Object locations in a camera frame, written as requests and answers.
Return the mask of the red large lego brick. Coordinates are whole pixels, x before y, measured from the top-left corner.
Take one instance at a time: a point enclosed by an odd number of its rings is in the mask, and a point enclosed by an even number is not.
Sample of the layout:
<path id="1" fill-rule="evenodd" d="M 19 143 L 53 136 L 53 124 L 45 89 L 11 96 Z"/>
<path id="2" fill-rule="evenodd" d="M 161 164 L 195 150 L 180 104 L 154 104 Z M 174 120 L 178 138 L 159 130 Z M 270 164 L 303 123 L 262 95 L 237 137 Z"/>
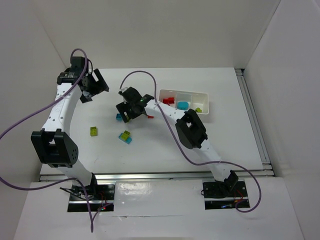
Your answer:
<path id="1" fill-rule="evenodd" d="M 174 97 L 163 98 L 162 102 L 166 105 L 173 105 L 175 103 L 175 98 Z"/>

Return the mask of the blue rounded lego piece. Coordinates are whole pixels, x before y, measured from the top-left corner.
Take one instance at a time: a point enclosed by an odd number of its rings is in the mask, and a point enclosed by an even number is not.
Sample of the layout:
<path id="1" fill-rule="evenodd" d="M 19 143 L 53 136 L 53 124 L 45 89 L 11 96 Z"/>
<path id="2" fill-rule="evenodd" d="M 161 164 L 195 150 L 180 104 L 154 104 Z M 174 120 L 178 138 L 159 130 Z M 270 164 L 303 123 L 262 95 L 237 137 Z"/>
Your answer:
<path id="1" fill-rule="evenodd" d="M 187 111 L 189 109 L 189 103 L 187 101 L 179 101 L 176 105 L 178 110 Z"/>

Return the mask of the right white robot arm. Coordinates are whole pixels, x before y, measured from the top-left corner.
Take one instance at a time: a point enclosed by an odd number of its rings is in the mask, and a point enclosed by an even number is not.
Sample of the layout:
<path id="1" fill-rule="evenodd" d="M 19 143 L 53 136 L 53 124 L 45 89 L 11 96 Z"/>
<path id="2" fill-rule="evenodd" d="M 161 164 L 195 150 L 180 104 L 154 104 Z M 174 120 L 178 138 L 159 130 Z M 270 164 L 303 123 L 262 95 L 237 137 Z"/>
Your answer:
<path id="1" fill-rule="evenodd" d="M 163 118 L 169 126 L 175 126 L 177 135 L 173 138 L 179 147 L 194 151 L 200 157 L 200 163 L 207 165 L 214 179 L 221 185 L 220 189 L 226 193 L 233 191 L 239 178 L 226 164 L 211 145 L 207 130 L 195 110 L 179 110 L 157 101 L 153 96 L 141 94 L 133 87 L 123 88 L 118 94 L 123 102 L 116 105 L 124 123 L 140 115 Z"/>

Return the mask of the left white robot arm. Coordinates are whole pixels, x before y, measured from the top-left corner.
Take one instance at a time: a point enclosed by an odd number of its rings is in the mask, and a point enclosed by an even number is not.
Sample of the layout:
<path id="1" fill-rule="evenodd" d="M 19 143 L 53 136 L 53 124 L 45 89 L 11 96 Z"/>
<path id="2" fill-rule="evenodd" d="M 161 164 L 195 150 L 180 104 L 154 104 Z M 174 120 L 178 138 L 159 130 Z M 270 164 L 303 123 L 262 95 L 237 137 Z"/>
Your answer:
<path id="1" fill-rule="evenodd" d="M 84 186 L 88 195 L 97 192 L 97 179 L 79 160 L 79 148 L 70 137 L 70 126 L 77 102 L 88 103 L 93 97 L 109 91 L 100 71 L 89 71 L 89 60 L 81 56 L 70 58 L 71 66 L 57 77 L 57 94 L 50 114 L 39 131 L 33 131 L 31 142 L 42 164 Z"/>

